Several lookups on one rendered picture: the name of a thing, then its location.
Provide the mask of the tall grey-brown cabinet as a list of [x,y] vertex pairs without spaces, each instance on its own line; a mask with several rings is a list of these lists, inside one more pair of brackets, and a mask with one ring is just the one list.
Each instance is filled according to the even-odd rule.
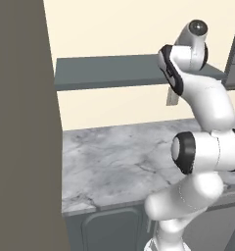
[[43,0],[0,0],[0,251],[70,251]]

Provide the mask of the grey base cabinet door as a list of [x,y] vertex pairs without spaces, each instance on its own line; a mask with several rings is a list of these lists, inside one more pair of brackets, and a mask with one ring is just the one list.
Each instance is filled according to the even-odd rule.
[[83,251],[136,251],[141,213],[134,208],[98,212],[82,224]]
[[235,206],[204,212],[184,231],[191,251],[224,251],[235,229]]

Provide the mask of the grey wall shelf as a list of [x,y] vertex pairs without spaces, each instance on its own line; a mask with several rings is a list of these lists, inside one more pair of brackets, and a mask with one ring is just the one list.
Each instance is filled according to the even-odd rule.
[[57,91],[166,84],[157,56],[125,55],[59,58],[56,65]]

